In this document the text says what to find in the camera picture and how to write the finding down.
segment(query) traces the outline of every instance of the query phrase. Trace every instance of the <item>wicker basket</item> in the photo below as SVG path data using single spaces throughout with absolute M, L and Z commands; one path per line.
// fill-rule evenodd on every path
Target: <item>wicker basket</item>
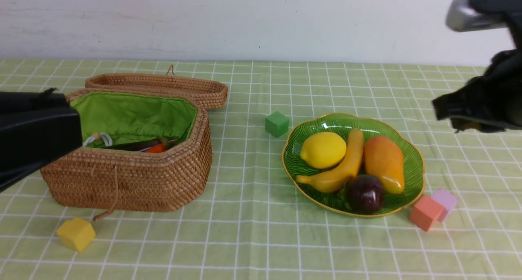
M 177 97 L 197 109 L 188 138 L 166 152 L 151 154 L 80 148 L 41 169 L 54 200 L 63 206 L 171 212 L 197 198 L 212 164 L 207 109 L 226 102 L 228 87 L 177 76 L 106 74 L 86 80 L 86 88 L 67 95 L 72 101 L 92 92 Z

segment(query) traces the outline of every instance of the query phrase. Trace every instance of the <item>green checkered tablecloth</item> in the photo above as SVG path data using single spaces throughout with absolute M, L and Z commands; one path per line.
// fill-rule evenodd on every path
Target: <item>green checkered tablecloth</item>
M 169 280 L 522 279 L 522 134 L 455 135 L 431 100 L 483 68 L 361 63 L 0 60 L 0 91 L 69 93 L 112 72 L 177 75 L 230 86 L 210 111 L 214 164 L 207 189 L 173 213 L 115 212 L 94 223 L 82 253 L 56 228 L 103 210 L 65 208 L 35 173 L 0 194 L 0 278 Z M 287 135 L 264 131 L 280 111 L 291 126 L 329 112 L 376 118 L 425 157 L 427 194 L 459 198 L 428 233 L 404 211 L 354 219 L 309 202 L 281 165 Z

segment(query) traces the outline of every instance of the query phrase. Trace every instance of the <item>basket lid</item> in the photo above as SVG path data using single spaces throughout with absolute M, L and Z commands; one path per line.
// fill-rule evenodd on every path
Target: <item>basket lid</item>
M 137 92 L 173 93 L 197 100 L 204 109 L 216 109 L 224 106 L 229 88 L 227 85 L 207 79 L 177 76 L 174 65 L 170 65 L 165 75 L 141 73 L 100 74 L 85 81 L 86 88 L 114 88 Z

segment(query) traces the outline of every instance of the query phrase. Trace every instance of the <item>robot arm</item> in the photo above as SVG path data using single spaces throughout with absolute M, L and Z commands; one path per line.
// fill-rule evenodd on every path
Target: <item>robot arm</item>
M 0 92 L 0 192 L 82 146 L 80 116 L 53 91 Z
M 453 0 L 446 25 L 459 32 L 507 27 L 515 49 L 494 55 L 482 76 L 433 100 L 437 119 L 449 118 L 457 132 L 521 130 L 522 0 Z

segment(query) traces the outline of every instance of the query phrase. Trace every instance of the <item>white string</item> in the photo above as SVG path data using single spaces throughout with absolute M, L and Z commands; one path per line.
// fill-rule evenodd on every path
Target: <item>white string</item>
M 105 132 L 102 132 L 100 133 L 100 136 L 101 136 L 101 139 L 103 140 L 103 143 L 105 144 L 105 146 L 111 146 L 112 145 L 112 138 L 110 135 L 108 135 L 107 133 Z M 93 143 L 96 141 L 96 137 L 95 137 L 95 134 L 91 135 L 90 137 L 88 137 L 85 141 L 84 141 L 84 146 L 88 146 L 89 144 Z

